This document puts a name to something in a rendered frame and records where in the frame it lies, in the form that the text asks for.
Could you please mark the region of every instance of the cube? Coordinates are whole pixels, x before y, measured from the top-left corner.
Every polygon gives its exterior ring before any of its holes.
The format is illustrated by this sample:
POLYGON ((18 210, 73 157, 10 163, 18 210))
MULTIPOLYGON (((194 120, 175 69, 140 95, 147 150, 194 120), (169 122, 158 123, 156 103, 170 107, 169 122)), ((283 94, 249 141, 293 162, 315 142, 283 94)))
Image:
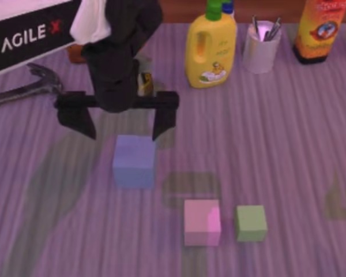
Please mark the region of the cube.
POLYGON ((118 136, 112 165, 117 187, 154 187, 155 158, 156 146, 151 137, 118 136))
POLYGON ((240 205, 235 211, 237 240, 263 241, 267 232, 265 211, 262 205, 240 205))
POLYGON ((221 234, 218 200, 185 200, 185 245, 218 246, 221 234))

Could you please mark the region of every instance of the red x logo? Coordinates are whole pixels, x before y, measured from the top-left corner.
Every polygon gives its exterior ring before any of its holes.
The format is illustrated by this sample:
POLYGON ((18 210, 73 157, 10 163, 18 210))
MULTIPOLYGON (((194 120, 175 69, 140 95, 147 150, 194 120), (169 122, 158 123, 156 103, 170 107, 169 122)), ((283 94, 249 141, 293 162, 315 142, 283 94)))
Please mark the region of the red x logo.
POLYGON ((60 24, 61 24, 61 20, 60 19, 57 19, 57 20, 54 20, 52 22, 50 22, 50 33, 53 35, 55 33, 60 33, 60 24))

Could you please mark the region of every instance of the white cup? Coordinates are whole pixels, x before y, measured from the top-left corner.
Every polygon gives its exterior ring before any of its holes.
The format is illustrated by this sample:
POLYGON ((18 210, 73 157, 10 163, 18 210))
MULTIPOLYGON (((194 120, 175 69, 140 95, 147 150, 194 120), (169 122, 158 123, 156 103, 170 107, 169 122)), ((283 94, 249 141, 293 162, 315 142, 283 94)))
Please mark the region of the white cup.
POLYGON ((242 63, 243 66, 250 72, 255 74, 266 73, 272 70, 274 59, 276 57, 278 45, 281 40, 281 30, 276 36, 264 42, 265 33, 273 27, 273 22, 258 21, 259 37, 256 34, 255 28, 250 24, 247 29, 245 48, 243 50, 242 63))

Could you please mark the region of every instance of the hammer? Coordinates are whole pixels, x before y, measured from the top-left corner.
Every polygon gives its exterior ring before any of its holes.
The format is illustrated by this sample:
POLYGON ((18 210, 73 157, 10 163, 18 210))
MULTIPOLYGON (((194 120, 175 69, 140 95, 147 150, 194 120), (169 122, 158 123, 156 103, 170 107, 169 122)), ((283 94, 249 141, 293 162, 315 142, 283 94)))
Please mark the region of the hammer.
POLYGON ((49 68, 35 63, 27 64, 29 71, 41 79, 23 87, 15 88, 0 93, 0 106, 14 100, 27 98, 34 95, 55 93, 57 95, 63 92, 63 84, 59 76, 49 68))

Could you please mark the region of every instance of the green bottle cap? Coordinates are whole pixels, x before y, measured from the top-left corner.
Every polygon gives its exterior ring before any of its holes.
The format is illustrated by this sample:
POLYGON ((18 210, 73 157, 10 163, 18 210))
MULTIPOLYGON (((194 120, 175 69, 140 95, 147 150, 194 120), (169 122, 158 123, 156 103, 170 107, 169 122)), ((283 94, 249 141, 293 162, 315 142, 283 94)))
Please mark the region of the green bottle cap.
POLYGON ((208 0, 205 17, 211 21, 221 19, 221 0, 208 0))

